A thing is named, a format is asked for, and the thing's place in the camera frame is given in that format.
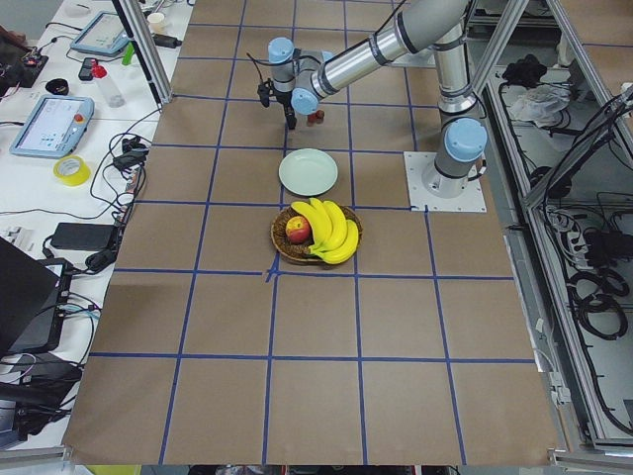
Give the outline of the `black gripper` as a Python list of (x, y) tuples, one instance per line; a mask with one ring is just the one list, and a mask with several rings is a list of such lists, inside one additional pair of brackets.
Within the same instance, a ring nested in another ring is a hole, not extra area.
[(263, 107), (269, 107), (271, 99), (275, 98), (275, 100), (284, 107), (284, 115), (288, 129), (294, 130), (296, 128), (297, 117), (291, 104), (292, 91), (281, 90), (272, 78), (268, 78), (259, 82), (257, 94)]

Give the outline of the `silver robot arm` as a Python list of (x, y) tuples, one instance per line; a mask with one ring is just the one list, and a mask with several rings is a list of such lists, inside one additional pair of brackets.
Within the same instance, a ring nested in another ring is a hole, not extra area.
[(271, 99), (281, 104), (286, 125), (293, 130), (297, 114), (314, 114), (325, 98), (383, 66), (429, 48), (439, 81), (442, 126), (472, 117), (477, 93), (464, 46), (468, 8), (467, 1), (414, 1), (404, 10), (394, 10), (366, 39), (337, 54), (299, 48), (288, 38), (275, 38), (268, 44), (266, 61), (252, 60), (257, 67), (271, 68), (272, 76), (259, 81), (259, 101), (265, 108)]

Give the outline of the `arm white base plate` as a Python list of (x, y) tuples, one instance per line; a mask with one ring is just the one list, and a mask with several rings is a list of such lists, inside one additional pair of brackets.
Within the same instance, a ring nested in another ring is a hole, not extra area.
[(435, 168), (435, 152), (405, 151), (409, 207), (417, 212), (485, 213), (486, 201), (475, 164), (463, 178), (447, 178)]

